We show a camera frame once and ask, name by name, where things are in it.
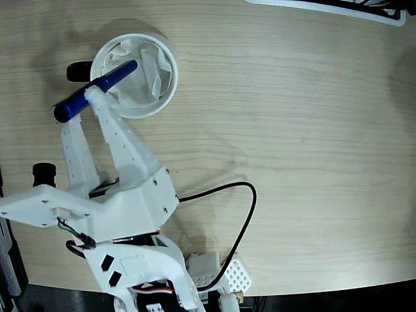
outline perforated white block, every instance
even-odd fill
[[[226,277],[231,292],[246,292],[252,285],[252,277],[247,266],[238,254],[235,254],[227,270]]]

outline black cable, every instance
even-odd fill
[[[221,277],[226,272],[226,270],[228,268],[228,265],[230,264],[231,260],[233,259],[233,255],[234,255],[235,251],[237,250],[237,247],[239,246],[242,237],[244,236],[244,232],[246,231],[246,229],[248,227],[248,224],[250,223],[250,220],[252,219],[253,212],[254,212],[254,209],[255,209],[255,204],[257,202],[257,192],[255,191],[255,187],[251,183],[241,181],[241,182],[234,182],[234,183],[230,183],[230,184],[225,184],[225,185],[222,185],[220,187],[213,188],[212,190],[207,190],[207,191],[199,193],[199,194],[195,194],[195,195],[192,195],[192,196],[188,196],[188,197],[179,199],[180,203],[188,202],[190,200],[196,200],[197,198],[201,198],[201,197],[210,195],[212,193],[219,192],[221,190],[225,190],[225,189],[228,189],[228,188],[230,189],[231,187],[242,187],[242,186],[249,187],[250,190],[252,190],[252,193],[253,193],[252,206],[250,207],[250,210],[248,211],[246,221],[242,225],[240,233],[237,236],[237,239],[235,240],[234,245],[231,248],[231,251],[229,252],[229,254],[227,256],[227,259],[224,262],[224,264],[222,265],[222,268],[221,268],[220,272],[218,273],[218,275],[216,276],[216,278],[212,282],[210,282],[210,284],[208,284],[206,286],[203,286],[203,287],[198,287],[197,288],[198,291],[206,291],[206,290],[210,289],[211,287],[213,287],[215,284],[218,283],[218,281],[221,279]]]
[[[77,255],[78,257],[81,257],[83,259],[85,259],[85,255],[82,251],[78,250],[76,247],[77,245],[75,244],[74,241],[72,240],[67,240],[65,242],[65,246],[66,249],[68,249],[71,253],[73,253],[74,255]]]

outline black knob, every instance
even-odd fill
[[[33,165],[33,187],[41,184],[47,184],[52,187],[57,187],[55,184],[55,176],[57,174],[57,167],[49,162],[39,162]]]
[[[92,62],[75,62],[66,68],[66,78],[73,83],[89,83]]]

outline white object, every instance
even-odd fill
[[[239,254],[235,254],[226,270],[231,292],[246,292],[252,286],[252,276]]]
[[[103,292],[123,301],[126,311],[136,311],[136,294],[131,287],[157,280],[170,280],[186,310],[205,311],[198,291],[185,268],[181,250],[163,235],[152,237],[155,246],[133,246],[102,242],[85,250],[88,264]],[[110,266],[103,269],[106,257]]]
[[[138,69],[109,90],[117,99],[112,108],[124,118],[145,118],[172,99],[179,79],[178,57],[173,45],[159,34],[124,34],[98,51],[90,78],[101,77],[131,59],[137,61]]]
[[[194,280],[197,287],[209,285],[220,272],[220,257],[217,252],[206,253],[203,255],[192,254],[187,259],[188,273]],[[245,293],[252,285],[252,277],[247,266],[244,264],[239,254],[233,255],[226,273],[220,281],[211,289],[202,291],[200,294],[210,291],[218,291],[220,294]]]
[[[319,3],[313,3],[309,1],[297,1],[297,0],[244,0],[248,3],[253,3],[257,5],[276,5],[281,7],[289,8],[304,8],[307,10],[315,10],[327,13],[340,14],[345,16],[352,16],[353,18],[362,18],[369,21],[377,21],[379,23],[384,23],[393,26],[403,26],[406,22],[406,11],[403,10],[400,12],[400,18],[391,19],[379,16],[376,14],[361,12],[357,10],[350,10],[349,8],[340,8],[333,5],[322,5]]]

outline wire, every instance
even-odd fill
[[[212,190],[207,190],[207,191],[199,193],[199,194],[195,194],[195,195],[192,195],[192,196],[188,196],[188,197],[179,199],[180,203],[189,202],[190,200],[196,200],[198,198],[208,196],[212,193],[219,192],[221,190],[225,190],[225,189],[228,189],[228,188],[230,189],[232,187],[242,187],[242,186],[249,187],[250,190],[253,193],[252,206],[250,207],[250,210],[248,211],[246,221],[242,225],[240,233],[237,236],[237,239],[235,240],[234,245],[231,248],[231,251],[229,252],[229,254],[227,256],[227,259],[224,262],[224,264],[222,265],[222,268],[221,268],[220,272],[218,273],[218,275],[216,276],[216,278],[212,282],[210,282],[210,284],[208,284],[206,286],[203,286],[203,287],[198,287],[197,288],[198,291],[206,291],[206,290],[210,289],[211,287],[215,286],[215,284],[218,283],[218,281],[222,278],[225,271],[227,270],[231,260],[233,259],[235,251],[237,250],[237,247],[239,246],[240,241],[241,241],[242,237],[244,236],[245,231],[247,230],[248,224],[250,223],[250,220],[252,219],[254,209],[255,209],[255,205],[256,205],[256,202],[257,202],[257,192],[255,191],[254,185],[252,185],[251,183],[245,182],[245,181],[240,181],[240,182],[225,184],[225,185],[222,185],[220,187],[213,188]]]
[[[61,220],[59,217],[57,217],[58,220],[58,227],[60,229],[64,229],[65,231],[70,232],[72,235],[81,238],[81,234],[77,232],[73,227],[67,225],[64,220]]]
[[[77,239],[83,242],[85,248],[92,249],[96,247],[96,241],[91,236],[77,232],[73,227],[67,225],[67,223],[65,223],[65,220],[61,220],[59,217],[57,217],[57,220],[58,227],[60,229],[70,232],[73,236],[75,236]]]
[[[132,287],[132,290],[138,294],[159,294],[159,293],[172,294],[174,292],[172,289],[169,289],[169,288],[155,288],[155,289],[146,290],[146,289],[136,289]]]
[[[76,247],[77,245],[75,244],[74,241],[72,240],[67,240],[65,242],[65,246],[66,249],[68,249],[71,253],[73,253],[74,255],[77,255],[78,257],[81,257],[83,259],[85,259],[85,255],[82,251],[78,250]]]
[[[155,282],[151,282],[151,283],[146,283],[146,284],[150,284],[151,286],[149,287],[143,287],[144,284],[142,285],[137,285],[137,286],[133,286],[132,290],[135,293],[139,293],[139,294],[156,294],[156,293],[166,293],[166,294],[172,294],[174,292],[174,289],[171,287],[167,287],[166,283],[155,283]]]

